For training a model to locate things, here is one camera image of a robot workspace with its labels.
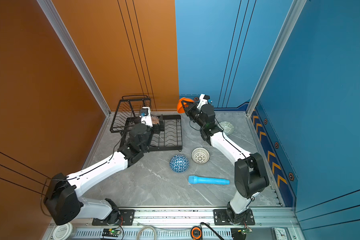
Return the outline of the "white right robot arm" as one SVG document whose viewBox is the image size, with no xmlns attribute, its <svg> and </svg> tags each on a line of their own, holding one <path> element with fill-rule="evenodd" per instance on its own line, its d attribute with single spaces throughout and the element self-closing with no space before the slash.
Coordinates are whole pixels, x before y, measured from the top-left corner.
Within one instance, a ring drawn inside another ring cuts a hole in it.
<svg viewBox="0 0 360 240">
<path fill-rule="evenodd" d="M 182 98 L 178 102 L 179 112 L 185 113 L 191 122 L 200 126 L 202 139 L 219 150 L 234 166 L 236 193 L 227 204 L 227 218 L 232 225 L 255 225 L 250 204 L 269 186 L 264 159 L 259 153 L 251 153 L 225 133 L 217 121 L 214 107 L 207 100 L 199 103 Z"/>
</svg>

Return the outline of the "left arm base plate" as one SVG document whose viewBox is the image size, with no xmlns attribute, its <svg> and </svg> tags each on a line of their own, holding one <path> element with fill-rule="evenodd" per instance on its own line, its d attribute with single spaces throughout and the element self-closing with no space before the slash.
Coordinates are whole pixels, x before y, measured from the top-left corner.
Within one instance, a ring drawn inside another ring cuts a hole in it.
<svg viewBox="0 0 360 240">
<path fill-rule="evenodd" d="M 114 222 L 111 220 L 100 220 L 93 219 L 92 226 L 131 226 L 135 217 L 134 209 L 121 209 L 117 217 L 112 217 Z"/>
</svg>

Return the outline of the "orange plastic bowl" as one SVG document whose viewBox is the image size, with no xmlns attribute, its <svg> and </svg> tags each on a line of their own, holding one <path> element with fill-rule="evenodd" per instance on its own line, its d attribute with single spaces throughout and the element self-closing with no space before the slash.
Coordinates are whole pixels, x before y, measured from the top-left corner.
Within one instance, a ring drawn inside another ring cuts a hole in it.
<svg viewBox="0 0 360 240">
<path fill-rule="evenodd" d="M 181 98 L 178 101 L 178 105 L 177 105 L 177 112 L 179 114 L 183 114 L 185 113 L 185 108 L 189 107 L 189 103 L 193 103 L 194 101 L 192 99 L 189 98 Z"/>
</svg>

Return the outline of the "red and blue patterned bowl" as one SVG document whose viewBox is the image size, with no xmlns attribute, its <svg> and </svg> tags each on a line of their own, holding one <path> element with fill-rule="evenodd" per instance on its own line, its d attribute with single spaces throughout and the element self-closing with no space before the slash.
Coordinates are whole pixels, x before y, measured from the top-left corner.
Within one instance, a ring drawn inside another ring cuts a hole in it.
<svg viewBox="0 0 360 240">
<path fill-rule="evenodd" d="M 159 125 L 160 124 L 160 120 L 157 116 L 151 116 L 151 122 L 152 125 Z"/>
</svg>

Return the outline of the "white lattice patterned bowl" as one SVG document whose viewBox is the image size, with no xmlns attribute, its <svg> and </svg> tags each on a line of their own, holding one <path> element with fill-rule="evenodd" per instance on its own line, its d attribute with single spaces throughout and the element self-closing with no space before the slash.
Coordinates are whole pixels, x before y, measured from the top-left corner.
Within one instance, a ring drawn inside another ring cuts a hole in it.
<svg viewBox="0 0 360 240">
<path fill-rule="evenodd" d="M 195 148 L 192 151 L 191 157 L 199 165 L 203 165 L 210 160 L 210 154 L 205 148 Z"/>
</svg>

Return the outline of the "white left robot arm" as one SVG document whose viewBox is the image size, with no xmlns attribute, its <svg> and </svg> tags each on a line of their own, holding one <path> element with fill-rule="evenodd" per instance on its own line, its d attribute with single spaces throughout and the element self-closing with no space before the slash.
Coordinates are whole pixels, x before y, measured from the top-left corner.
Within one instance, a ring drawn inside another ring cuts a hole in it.
<svg viewBox="0 0 360 240">
<path fill-rule="evenodd" d="M 150 151 L 154 134 L 165 130 L 163 116 L 141 117 L 129 131 L 129 138 L 104 160 L 68 176 L 62 173 L 50 180 L 44 205 L 58 226 L 74 219 L 98 219 L 108 225 L 119 223 L 119 207 L 111 200 L 93 200 L 84 194 L 99 182 L 137 163 Z"/>
</svg>

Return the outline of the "blue geometric patterned bowl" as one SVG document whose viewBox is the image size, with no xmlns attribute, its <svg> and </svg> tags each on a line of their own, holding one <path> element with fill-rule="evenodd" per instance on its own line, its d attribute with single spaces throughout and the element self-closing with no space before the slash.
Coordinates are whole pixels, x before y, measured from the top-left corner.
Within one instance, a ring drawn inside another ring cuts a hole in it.
<svg viewBox="0 0 360 240">
<path fill-rule="evenodd" d="M 184 155 L 175 155 L 170 160 L 170 168 L 175 173 L 183 173 L 189 168 L 189 160 Z"/>
</svg>

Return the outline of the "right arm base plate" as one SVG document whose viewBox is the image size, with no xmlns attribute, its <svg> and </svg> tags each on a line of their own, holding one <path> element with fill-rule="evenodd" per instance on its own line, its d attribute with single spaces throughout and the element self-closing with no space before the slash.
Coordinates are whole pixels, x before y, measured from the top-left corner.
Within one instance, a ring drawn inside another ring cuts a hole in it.
<svg viewBox="0 0 360 240">
<path fill-rule="evenodd" d="M 240 214 L 236 214 L 231 209 L 215 209 L 214 213 L 214 222 L 217 226 L 223 225 L 247 225 L 254 226 L 255 218 L 253 211 L 251 209 L 246 209 Z"/>
</svg>

